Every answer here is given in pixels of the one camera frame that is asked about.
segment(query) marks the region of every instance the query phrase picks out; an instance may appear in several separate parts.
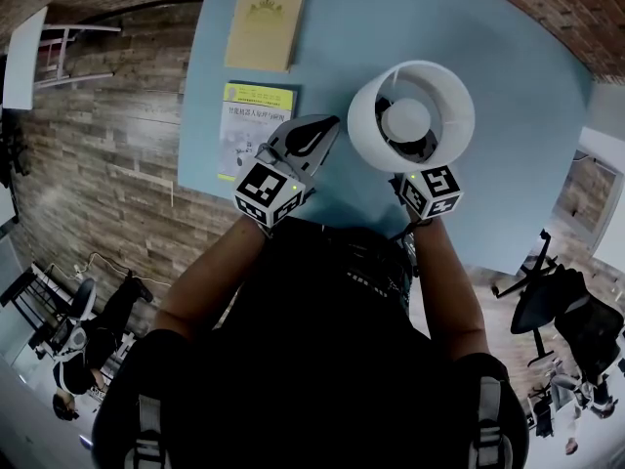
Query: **book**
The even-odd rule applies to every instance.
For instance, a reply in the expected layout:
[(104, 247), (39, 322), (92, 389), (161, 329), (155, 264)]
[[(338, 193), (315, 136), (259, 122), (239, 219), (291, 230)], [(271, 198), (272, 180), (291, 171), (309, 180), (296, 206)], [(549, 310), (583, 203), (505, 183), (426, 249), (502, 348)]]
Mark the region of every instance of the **book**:
[(243, 162), (256, 155), (276, 128), (291, 119), (296, 92), (227, 83), (220, 127), (220, 179), (234, 181)]
[(237, 0), (226, 66), (288, 72), (304, 0)]

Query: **cable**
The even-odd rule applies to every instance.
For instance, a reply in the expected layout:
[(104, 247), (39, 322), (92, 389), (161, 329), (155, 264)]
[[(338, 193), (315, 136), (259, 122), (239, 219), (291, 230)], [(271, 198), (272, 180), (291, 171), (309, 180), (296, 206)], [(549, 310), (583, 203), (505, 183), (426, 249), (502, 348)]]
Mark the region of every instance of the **cable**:
[[(82, 269), (78, 269), (76, 270), (76, 276), (75, 277), (69, 277), (65, 271), (63, 271), (59, 266), (57, 266), (55, 263), (52, 263), (50, 266), (48, 266), (48, 268), (46, 269), (46, 272), (48, 272), (50, 270), (50, 272), (52, 271), (53, 268), (57, 268), (61, 274), (66, 277), (67, 279), (75, 279), (75, 280), (80, 280), (80, 278), (78, 277), (78, 275), (82, 275), (83, 273), (86, 273), (87, 271), (89, 271), (89, 268), (91, 268), (91, 265), (94, 262), (94, 259), (96, 258), (96, 256), (100, 257), (103, 261), (105, 261), (112, 270), (114, 270), (116, 273), (122, 275), (123, 277), (126, 277), (128, 275), (128, 273), (124, 273), (120, 270), (118, 270), (117, 268), (115, 268), (115, 266), (113, 266), (112, 263), (115, 263), (117, 266), (119, 266), (120, 268), (126, 270), (127, 272), (130, 272), (129, 268), (126, 268), (125, 266), (119, 264), (117, 261), (113, 260), (113, 259), (107, 259), (104, 255), (102, 255), (100, 252), (92, 252), (91, 254), (89, 254), (89, 261), (87, 262), (87, 264), (85, 264), (85, 267)], [(151, 281), (152, 283), (156, 283), (158, 285), (164, 285), (164, 286), (172, 286), (171, 283), (167, 283), (165, 281), (158, 281), (156, 279), (152, 279), (151, 277), (135, 277), (136, 279), (141, 279), (141, 280), (145, 280), (145, 281)]]
[(395, 241), (398, 241), (399, 239), (403, 239), (405, 236), (410, 235), (414, 231), (415, 228), (424, 228), (426, 226), (429, 226), (431, 223), (432, 223), (432, 219), (424, 219), (424, 220), (419, 219), (418, 221), (412, 222), (408, 224), (408, 226), (406, 226), (401, 233), (393, 236), (390, 239), (390, 241), (395, 242)]
[[(586, 158), (589, 158), (589, 157), (590, 157), (590, 154), (584, 154), (581, 158), (573, 158), (573, 163), (577, 163), (578, 161), (584, 161)], [(610, 174), (617, 174), (617, 172), (614, 169), (611, 169), (608, 166), (603, 165), (596, 158), (592, 158), (592, 160), (593, 160), (593, 163), (595, 163), (598, 167), (603, 168), (604, 170), (606, 170)]]

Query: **forearm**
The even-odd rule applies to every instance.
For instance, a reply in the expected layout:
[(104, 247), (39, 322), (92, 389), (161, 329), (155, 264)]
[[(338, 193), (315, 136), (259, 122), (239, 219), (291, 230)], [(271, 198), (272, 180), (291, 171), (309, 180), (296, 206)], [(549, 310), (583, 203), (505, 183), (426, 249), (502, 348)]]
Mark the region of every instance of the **forearm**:
[(98, 386), (98, 389), (102, 389), (104, 387), (104, 377), (102, 373), (97, 368), (90, 368), (90, 371), (96, 379), (96, 385)]
[(152, 329), (170, 328), (192, 337), (198, 327), (217, 323), (265, 240), (252, 219), (241, 217), (170, 288)]
[(414, 230), (417, 265), (428, 328), (434, 341), (458, 359), (488, 352), (484, 320), (471, 286), (441, 219)]

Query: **backpack strap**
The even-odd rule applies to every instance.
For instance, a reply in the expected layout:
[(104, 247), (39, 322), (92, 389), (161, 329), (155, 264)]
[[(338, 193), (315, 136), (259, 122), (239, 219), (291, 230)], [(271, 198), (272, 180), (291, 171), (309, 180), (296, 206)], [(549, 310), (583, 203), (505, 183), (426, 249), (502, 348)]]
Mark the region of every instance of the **backpack strap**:
[(479, 429), (469, 446), (469, 469), (512, 468), (512, 444), (502, 434), (498, 421), (500, 402), (500, 381), (482, 377), (479, 384)]
[(65, 380), (64, 380), (64, 376), (65, 376), (65, 369), (64, 369), (64, 364), (69, 362), (70, 360), (72, 360), (74, 357), (78, 356), (78, 355), (82, 355), (82, 360), (83, 360), (83, 364), (85, 363), (85, 352), (84, 349), (83, 350), (73, 350), (73, 349), (68, 349), (65, 351), (65, 354), (63, 356), (59, 356), (57, 357), (56, 361), (59, 365), (59, 385), (61, 386), (61, 389), (63, 389), (66, 393), (69, 393), (70, 395), (75, 395), (76, 393), (73, 393), (69, 390), (69, 388), (67, 387), (67, 385), (65, 384)]
[(162, 445), (160, 400), (139, 395), (141, 433), (126, 453), (126, 469), (171, 469), (169, 452)]

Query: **desk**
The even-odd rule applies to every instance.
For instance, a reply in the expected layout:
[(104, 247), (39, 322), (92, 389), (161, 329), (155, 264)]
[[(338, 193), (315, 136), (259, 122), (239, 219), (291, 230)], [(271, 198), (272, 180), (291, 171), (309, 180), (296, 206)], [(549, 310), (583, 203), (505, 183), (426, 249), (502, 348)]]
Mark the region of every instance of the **desk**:
[[(299, 89), (297, 114), (332, 113), (345, 130), (355, 92), (394, 64), (440, 63), (467, 85), (477, 128), (457, 160), (465, 196), (445, 218), (463, 262), (515, 273), (547, 223), (584, 122), (588, 71), (506, 0), (305, 0), (289, 74), (225, 68), (236, 0), (204, 0), (187, 75), (179, 184), (230, 197), (217, 179), (224, 85)], [(297, 215), (384, 235), (407, 216), (343, 132)]]

